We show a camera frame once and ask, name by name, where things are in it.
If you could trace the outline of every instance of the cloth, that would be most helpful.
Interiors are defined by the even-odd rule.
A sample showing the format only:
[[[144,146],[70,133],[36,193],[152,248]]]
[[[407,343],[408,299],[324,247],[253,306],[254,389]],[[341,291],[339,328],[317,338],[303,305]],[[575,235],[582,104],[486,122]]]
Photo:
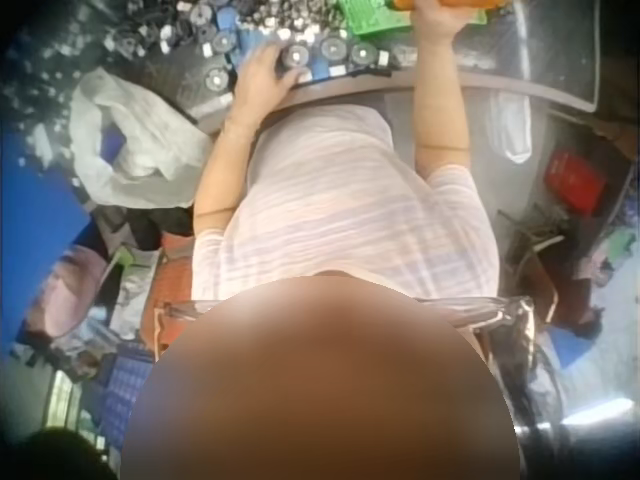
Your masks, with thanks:
[[[495,237],[469,171],[427,182],[366,107],[297,112],[260,138],[227,229],[196,239],[193,300],[323,271],[420,298],[495,296]]]
[[[85,319],[106,267],[107,262],[100,255],[80,245],[65,252],[39,297],[47,335],[51,338],[66,335]]]

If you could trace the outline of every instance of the table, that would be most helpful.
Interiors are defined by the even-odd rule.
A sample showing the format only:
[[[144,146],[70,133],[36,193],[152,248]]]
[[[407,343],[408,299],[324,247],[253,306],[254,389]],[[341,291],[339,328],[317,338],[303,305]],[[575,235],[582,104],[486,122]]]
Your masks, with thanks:
[[[504,89],[593,112],[598,103],[600,0],[513,0],[507,15],[489,13],[487,25],[469,25],[455,51],[464,87]],[[396,71],[313,82],[296,88],[280,108],[370,91],[410,89],[416,48],[410,32],[372,38],[391,53]],[[204,75],[219,59],[203,59],[193,46],[168,56],[108,70],[159,93],[213,133],[227,106],[204,87]]]

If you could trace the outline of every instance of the orange object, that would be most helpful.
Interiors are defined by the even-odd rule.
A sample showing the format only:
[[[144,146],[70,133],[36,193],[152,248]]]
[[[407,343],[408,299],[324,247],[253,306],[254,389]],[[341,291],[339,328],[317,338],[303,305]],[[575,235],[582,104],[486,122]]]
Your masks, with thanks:
[[[388,0],[387,6],[393,10],[403,12],[413,10],[416,0]],[[496,8],[501,7],[507,0],[439,0],[445,7]]]

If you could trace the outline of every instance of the light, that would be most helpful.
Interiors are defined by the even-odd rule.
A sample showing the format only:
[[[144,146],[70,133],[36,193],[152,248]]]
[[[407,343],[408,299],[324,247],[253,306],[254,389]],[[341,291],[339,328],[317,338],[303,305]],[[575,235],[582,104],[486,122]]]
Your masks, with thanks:
[[[633,408],[633,401],[628,398],[616,398],[587,410],[568,416],[562,421],[563,425],[590,425],[622,415]]]
[[[592,425],[594,423],[616,418],[631,410],[633,406],[633,401],[628,398],[616,398],[606,403],[596,405],[595,407],[581,410],[573,415],[569,415],[562,420],[561,423],[565,426]],[[551,429],[551,424],[549,422],[538,423],[536,428],[540,431],[549,430]],[[528,427],[514,425],[514,429],[517,435],[529,433]]]

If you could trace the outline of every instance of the striped shirt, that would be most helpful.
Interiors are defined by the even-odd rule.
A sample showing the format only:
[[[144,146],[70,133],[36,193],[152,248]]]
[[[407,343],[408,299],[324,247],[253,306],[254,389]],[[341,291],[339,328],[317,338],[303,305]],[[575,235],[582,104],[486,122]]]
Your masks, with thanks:
[[[198,235],[193,300],[343,271],[420,298],[495,296],[499,261],[470,172],[425,182],[367,107],[317,107],[268,130],[225,231]]]

